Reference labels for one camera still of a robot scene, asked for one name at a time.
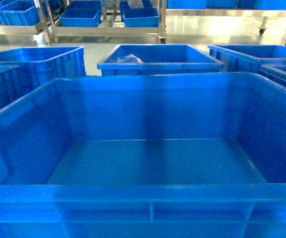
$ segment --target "metal rack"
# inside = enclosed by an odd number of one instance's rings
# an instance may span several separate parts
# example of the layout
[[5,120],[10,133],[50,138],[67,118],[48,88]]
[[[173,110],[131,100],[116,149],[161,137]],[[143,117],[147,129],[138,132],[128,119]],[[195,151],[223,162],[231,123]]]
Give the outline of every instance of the metal rack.
[[38,15],[40,22],[34,26],[4,26],[0,24],[0,35],[7,36],[34,36],[43,33],[46,43],[49,45],[52,42],[52,35],[49,31],[49,26],[53,28],[54,19],[57,19],[60,15],[60,10],[58,14],[54,16],[51,13],[49,2],[46,0],[45,5],[48,12],[48,18],[44,14],[44,9],[42,5],[42,0],[34,0],[35,6],[38,10]]
[[106,7],[106,0],[101,0],[103,23],[99,27],[62,27],[58,14],[52,15],[49,2],[45,0],[48,12],[46,18],[43,11],[43,0],[34,0],[38,10],[40,22],[35,26],[3,26],[0,25],[0,35],[37,35],[43,32],[46,43],[52,41],[58,42],[58,37],[81,37],[81,36],[98,36],[98,37],[137,37],[151,36],[158,37],[162,44],[166,43],[166,16],[246,16],[246,17],[263,17],[259,34],[263,35],[266,30],[268,17],[286,17],[286,10],[241,10],[241,9],[167,9],[167,0],[157,0],[159,12],[158,27],[115,27],[116,16],[119,14],[117,0],[114,0],[114,7]]
[[241,9],[168,9],[169,16],[246,16],[263,17],[259,34],[262,36],[266,30],[268,17],[286,17],[286,10],[241,10]]
[[166,0],[158,0],[157,8],[159,11],[158,27],[114,27],[116,16],[118,13],[117,3],[114,0],[114,7],[106,7],[105,0],[101,0],[103,23],[99,27],[63,27],[58,20],[55,24],[54,39],[58,42],[58,37],[63,36],[101,36],[101,37],[137,37],[137,36],[152,36],[159,37],[161,41],[165,39],[165,17],[166,15]]

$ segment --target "crate rim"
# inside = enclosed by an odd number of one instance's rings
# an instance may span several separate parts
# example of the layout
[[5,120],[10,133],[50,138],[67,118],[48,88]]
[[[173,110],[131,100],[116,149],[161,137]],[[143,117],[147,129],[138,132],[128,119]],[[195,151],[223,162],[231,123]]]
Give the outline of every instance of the crate rim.
[[0,203],[286,202],[286,183],[192,185],[0,185]]
[[3,65],[0,65],[0,67],[7,67],[7,68],[4,68],[4,69],[1,69],[0,73],[9,71],[9,70],[14,69],[14,68],[19,68],[18,65],[10,65],[10,64],[3,64]]
[[260,66],[260,71],[271,74],[275,77],[279,77],[280,75],[286,77],[286,72],[284,70],[276,68],[276,66],[286,66],[286,64],[263,64]]
[[157,13],[157,15],[156,16],[143,16],[143,17],[133,17],[133,18],[125,18],[125,13],[127,12],[127,11],[131,11],[131,10],[133,10],[133,9],[123,9],[122,11],[122,16],[123,16],[123,19],[127,19],[127,20],[129,20],[129,19],[146,19],[146,18],[149,18],[149,19],[151,19],[151,18],[159,18],[159,13],[158,13],[158,10],[157,10],[157,8],[156,7],[144,7],[144,9],[156,9],[156,13]]
[[80,78],[85,78],[87,77],[87,79],[83,79],[83,80],[92,80],[92,79],[100,79],[100,80],[106,80],[106,79],[124,79],[124,78],[134,78],[134,79],[139,79],[139,78],[160,78],[160,77],[186,77],[186,76],[203,76],[203,75],[243,75],[243,76],[248,76],[250,75],[250,77],[256,78],[257,80],[264,80],[269,84],[274,85],[277,89],[282,90],[284,93],[286,93],[286,87],[277,84],[276,82],[260,75],[257,73],[250,73],[250,72],[213,72],[213,73],[188,73],[188,74],[161,74],[161,75],[144,75],[144,76],[131,76],[131,75],[127,75],[127,76],[80,76],[80,77],[70,77],[70,78],[57,78],[57,79],[52,79],[50,81],[48,81],[47,83],[45,83],[44,85],[34,89],[33,91],[29,92],[28,94],[20,97],[19,99],[15,100],[14,102],[10,103],[9,105],[7,105],[6,107],[0,109],[0,117],[2,113],[8,113],[10,109],[13,108],[18,108],[21,105],[27,105],[28,100],[33,99],[35,97],[36,94],[38,94],[39,92],[43,92],[45,88],[49,88],[52,85],[56,84],[59,81],[76,81],[79,80]]
[[[111,66],[119,65],[120,63],[117,63],[117,62],[106,63],[106,60],[107,60],[109,57],[111,57],[111,55],[112,55],[118,48],[120,48],[120,47],[122,47],[122,46],[125,46],[125,47],[127,47],[127,46],[138,46],[138,47],[141,47],[141,46],[160,46],[160,44],[143,44],[143,45],[142,45],[142,44],[119,44],[119,45],[117,45],[116,47],[114,47],[102,60],[100,60],[100,61],[97,63],[97,68],[98,68],[98,69],[111,69],[111,68],[110,68]],[[192,45],[189,45],[189,44],[171,44],[171,45],[165,45],[165,46],[163,46],[163,47],[166,47],[166,46],[187,46],[187,47],[192,48],[193,50],[196,50],[198,53],[200,53],[200,54],[202,54],[202,55],[204,55],[204,56],[206,56],[206,57],[208,57],[208,58],[210,58],[211,60],[214,61],[214,62],[212,62],[212,63],[201,63],[202,65],[204,65],[204,64],[215,65],[215,69],[222,69],[223,66],[224,66],[224,63],[223,63],[223,62],[217,60],[216,58],[210,56],[209,54],[206,54],[205,52],[203,52],[203,51],[197,49],[196,47],[194,47],[194,46],[192,46]],[[187,62],[187,63],[183,63],[183,62],[173,62],[173,63],[161,63],[161,62],[157,62],[157,63],[142,63],[142,64],[140,64],[140,63],[122,63],[121,65],[123,65],[123,66],[125,66],[125,65],[126,65],[126,66],[131,66],[131,68],[134,68],[134,66],[136,66],[135,69],[140,69],[140,67],[137,68],[137,66],[140,66],[140,65],[141,65],[141,66],[142,66],[142,65],[144,65],[144,66],[146,66],[146,65],[163,65],[163,64],[181,65],[181,66],[183,66],[183,65],[195,65],[196,63],[193,63],[193,62]]]
[[[23,2],[21,0],[16,0],[16,1],[13,1],[13,2],[10,2],[9,4],[6,4],[6,5],[2,5],[2,7],[0,7],[0,9],[6,7],[6,6],[9,6],[11,4],[14,4],[16,2]],[[36,7],[35,5],[31,6],[30,8],[26,9],[25,11],[19,11],[19,10],[0,10],[0,12],[27,12],[29,10],[31,10],[32,8]]]
[[219,50],[219,51],[224,52],[224,53],[233,53],[234,55],[241,56],[243,59],[249,60],[249,61],[276,59],[276,58],[259,58],[259,57],[255,57],[255,56],[251,56],[248,54],[241,53],[239,51],[226,49],[224,46],[280,46],[280,47],[286,48],[286,46],[282,46],[282,45],[249,45],[249,44],[243,44],[243,45],[240,45],[240,44],[237,44],[237,45],[231,45],[231,44],[228,44],[228,45],[208,45],[208,48],[210,50]]
[[[15,51],[15,50],[19,50],[19,49],[31,49],[31,48],[49,48],[49,47],[20,47],[20,48],[14,48],[14,49],[10,49],[10,50],[6,50],[6,51],[0,51],[0,52],[9,52],[9,51]],[[62,53],[60,55],[51,57],[49,59],[46,60],[34,60],[34,61],[0,61],[0,64],[17,64],[17,63],[40,63],[40,62],[48,62],[51,61],[55,58],[58,58],[60,56],[78,51],[80,49],[84,49],[84,46],[58,46],[58,47],[50,47],[50,48],[71,48],[71,51]]]

